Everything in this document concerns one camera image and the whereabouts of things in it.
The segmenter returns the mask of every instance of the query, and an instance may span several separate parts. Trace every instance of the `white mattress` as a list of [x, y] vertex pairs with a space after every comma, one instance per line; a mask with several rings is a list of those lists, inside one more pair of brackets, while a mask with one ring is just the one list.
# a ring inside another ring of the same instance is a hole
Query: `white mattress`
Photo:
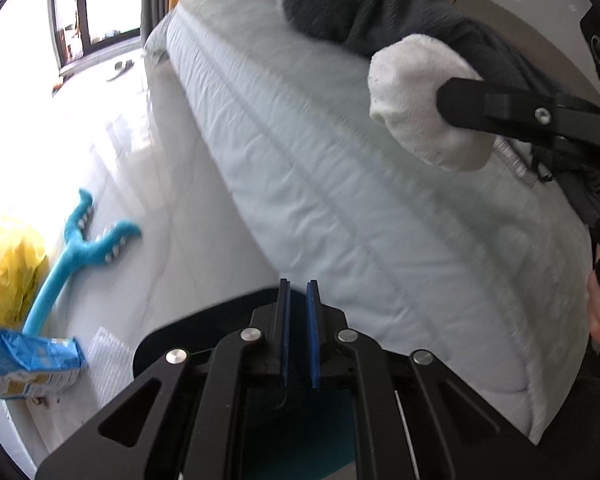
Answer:
[[181, 0], [167, 52], [238, 211], [296, 286], [387, 350], [427, 348], [537, 442], [587, 341], [588, 235], [555, 184], [497, 157], [421, 163], [368, 116], [368, 61], [273, 0]]

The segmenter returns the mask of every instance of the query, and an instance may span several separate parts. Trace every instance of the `toy claw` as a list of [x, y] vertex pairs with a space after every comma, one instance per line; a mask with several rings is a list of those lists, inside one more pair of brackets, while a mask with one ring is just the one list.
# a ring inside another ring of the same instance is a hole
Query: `toy claw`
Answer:
[[24, 334], [40, 333], [62, 287], [76, 270], [88, 265], [110, 264], [120, 254], [120, 246], [142, 234], [137, 224], [121, 220], [105, 229], [94, 242], [85, 241], [82, 231], [93, 214], [93, 197], [85, 189], [79, 193], [80, 202], [64, 224], [66, 245], [33, 302], [22, 329]]

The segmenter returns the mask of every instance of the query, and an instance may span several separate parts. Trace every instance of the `metal screw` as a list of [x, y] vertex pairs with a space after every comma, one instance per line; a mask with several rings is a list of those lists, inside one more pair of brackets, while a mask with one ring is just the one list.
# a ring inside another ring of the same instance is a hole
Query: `metal screw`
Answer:
[[250, 326], [240, 332], [243, 341], [257, 341], [262, 337], [262, 332], [256, 327]]
[[536, 108], [536, 121], [538, 121], [542, 126], [547, 126], [547, 124], [551, 123], [551, 112], [546, 108]]
[[413, 355], [413, 360], [421, 366], [430, 365], [433, 362], [433, 355], [427, 350], [418, 350]]
[[358, 339], [358, 332], [350, 328], [340, 330], [338, 332], [338, 339], [343, 343], [353, 343], [356, 339]]
[[181, 362], [186, 361], [187, 351], [182, 348], [174, 348], [167, 354], [167, 362], [172, 365], [179, 365]]

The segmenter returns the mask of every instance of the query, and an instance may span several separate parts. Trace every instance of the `plush toy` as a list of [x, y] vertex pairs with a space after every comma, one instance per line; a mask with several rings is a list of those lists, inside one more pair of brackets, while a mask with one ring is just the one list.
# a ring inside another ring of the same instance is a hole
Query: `plush toy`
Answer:
[[66, 280], [78, 269], [87, 265], [105, 265], [118, 256], [120, 246], [129, 237], [140, 236], [138, 225], [121, 220], [94, 242], [82, 237], [89, 215], [93, 212], [93, 197], [85, 189], [80, 190], [80, 203], [64, 224], [64, 250], [49, 276], [43, 283], [31, 307], [22, 333], [39, 335]]

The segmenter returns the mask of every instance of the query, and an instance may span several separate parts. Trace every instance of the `dark gray fabric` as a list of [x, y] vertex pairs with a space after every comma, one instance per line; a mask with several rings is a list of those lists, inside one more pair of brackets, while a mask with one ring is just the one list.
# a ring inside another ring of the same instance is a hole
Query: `dark gray fabric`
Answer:
[[[487, 25], [468, 18], [446, 0], [281, 0], [284, 18], [314, 38], [341, 44], [362, 56], [410, 34], [443, 41], [486, 81], [553, 95], [569, 92], [546, 76]], [[588, 226], [600, 214], [600, 172], [541, 148], [546, 165], [571, 206]]]

